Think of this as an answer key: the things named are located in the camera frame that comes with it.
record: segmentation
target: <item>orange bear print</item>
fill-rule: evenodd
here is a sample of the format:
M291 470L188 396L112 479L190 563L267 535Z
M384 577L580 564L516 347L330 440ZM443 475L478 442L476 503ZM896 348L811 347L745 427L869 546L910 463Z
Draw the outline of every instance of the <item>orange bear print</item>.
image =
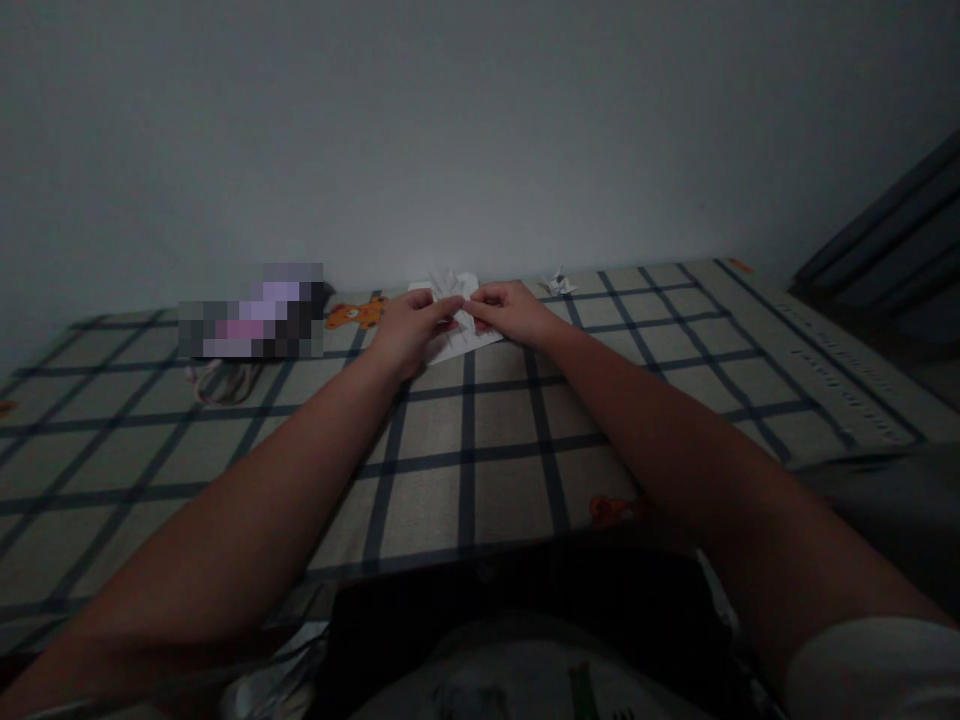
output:
M619 500L597 495L590 501L593 526L599 530L619 525L626 520L638 520L653 510L653 503L645 495L636 500Z
M330 310L330 317L327 318L327 330L336 330L338 327L348 322L360 323L361 330L369 330L380 323L380 314L383 312L383 305L387 299L382 295L377 295L370 302L363 305L344 305L337 303Z

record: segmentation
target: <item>pink object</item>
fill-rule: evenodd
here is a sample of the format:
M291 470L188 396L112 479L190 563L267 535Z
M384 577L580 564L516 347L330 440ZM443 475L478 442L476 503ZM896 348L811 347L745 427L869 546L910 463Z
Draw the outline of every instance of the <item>pink object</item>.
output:
M217 320L217 337L233 340L263 340L266 337L263 326L263 320Z

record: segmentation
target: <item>white paper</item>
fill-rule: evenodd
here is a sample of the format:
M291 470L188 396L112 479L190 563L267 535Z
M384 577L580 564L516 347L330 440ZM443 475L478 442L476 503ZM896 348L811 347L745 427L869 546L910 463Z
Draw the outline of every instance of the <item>white paper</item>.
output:
M407 289L429 288L433 293L433 300L436 302L453 295L461 295L464 300L469 300L474 291L480 287L480 282L473 273L454 274L447 270L444 272L431 271L430 274L433 277L432 281L410 283L410 287ZM458 310L453 319L458 323L457 329L444 333L431 340L430 344L427 345L427 365L436 365L438 362L464 355L471 350L503 339L503 335L496 330L490 330L482 335L477 334L476 326L473 324L473 316L464 310Z

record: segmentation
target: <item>small paper crane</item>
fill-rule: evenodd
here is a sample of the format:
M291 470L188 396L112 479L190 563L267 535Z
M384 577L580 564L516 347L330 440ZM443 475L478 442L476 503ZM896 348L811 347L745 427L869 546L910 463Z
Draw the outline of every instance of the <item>small paper crane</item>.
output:
M569 295L577 289L576 285L571 284L570 280L560 273L561 270L563 270L563 265L557 268L557 271L553 274L553 280L547 280L543 275L540 276L544 286L554 297L558 295Z

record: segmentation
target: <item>white wall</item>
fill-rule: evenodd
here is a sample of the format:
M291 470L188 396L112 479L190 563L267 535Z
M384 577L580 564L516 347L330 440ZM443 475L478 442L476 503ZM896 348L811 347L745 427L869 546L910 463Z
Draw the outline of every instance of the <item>white wall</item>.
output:
M232 295L736 255L778 283L960 125L951 0L5 3L8 370Z

